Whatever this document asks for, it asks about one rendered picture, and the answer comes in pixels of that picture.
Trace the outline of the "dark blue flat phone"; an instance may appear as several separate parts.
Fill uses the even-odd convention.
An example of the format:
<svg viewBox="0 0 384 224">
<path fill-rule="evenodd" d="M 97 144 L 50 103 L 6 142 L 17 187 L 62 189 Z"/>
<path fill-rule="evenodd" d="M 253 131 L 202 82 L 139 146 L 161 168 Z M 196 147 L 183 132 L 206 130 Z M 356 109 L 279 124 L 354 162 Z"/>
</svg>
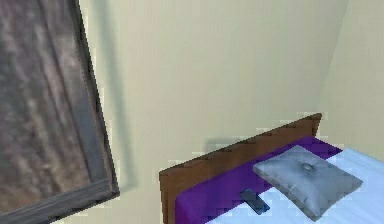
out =
<svg viewBox="0 0 384 224">
<path fill-rule="evenodd" d="M 258 215 L 261 215 L 264 212 L 267 212 L 270 207 L 269 205 L 260 198 L 255 192 L 251 189 L 245 189 L 239 193 L 240 198 L 252 208 L 254 212 Z"/>
</svg>

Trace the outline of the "grey framed wall picture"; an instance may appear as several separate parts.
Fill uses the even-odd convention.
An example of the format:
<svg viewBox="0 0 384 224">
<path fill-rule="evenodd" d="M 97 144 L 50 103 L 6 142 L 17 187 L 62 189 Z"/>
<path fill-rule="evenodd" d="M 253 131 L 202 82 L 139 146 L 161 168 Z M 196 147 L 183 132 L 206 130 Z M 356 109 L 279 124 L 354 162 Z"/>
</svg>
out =
<svg viewBox="0 0 384 224">
<path fill-rule="evenodd" d="M 119 194 L 79 0 L 0 0 L 0 224 Z"/>
</svg>

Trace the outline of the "brown bed with purple sheet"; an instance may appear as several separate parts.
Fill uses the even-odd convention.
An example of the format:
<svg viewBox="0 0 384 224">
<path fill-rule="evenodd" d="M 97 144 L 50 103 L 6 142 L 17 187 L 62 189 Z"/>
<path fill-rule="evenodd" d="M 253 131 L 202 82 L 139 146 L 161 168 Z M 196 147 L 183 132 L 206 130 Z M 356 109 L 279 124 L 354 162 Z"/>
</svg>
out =
<svg viewBox="0 0 384 224">
<path fill-rule="evenodd" d="M 316 138 L 316 113 L 159 173 L 163 224 L 384 224 L 384 162 Z M 316 222 L 253 172 L 293 146 L 363 181 Z M 270 207 L 258 215 L 239 193 L 251 189 Z"/>
</svg>

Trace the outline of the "grey square pillow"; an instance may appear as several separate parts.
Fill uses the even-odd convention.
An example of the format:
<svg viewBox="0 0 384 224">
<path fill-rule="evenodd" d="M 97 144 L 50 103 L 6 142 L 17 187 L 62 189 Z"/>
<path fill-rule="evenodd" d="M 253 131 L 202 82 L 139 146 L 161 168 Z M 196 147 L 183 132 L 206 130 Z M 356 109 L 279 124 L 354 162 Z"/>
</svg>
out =
<svg viewBox="0 0 384 224">
<path fill-rule="evenodd" d="M 253 171 L 314 222 L 363 184 L 361 179 L 298 145 L 254 164 Z"/>
</svg>

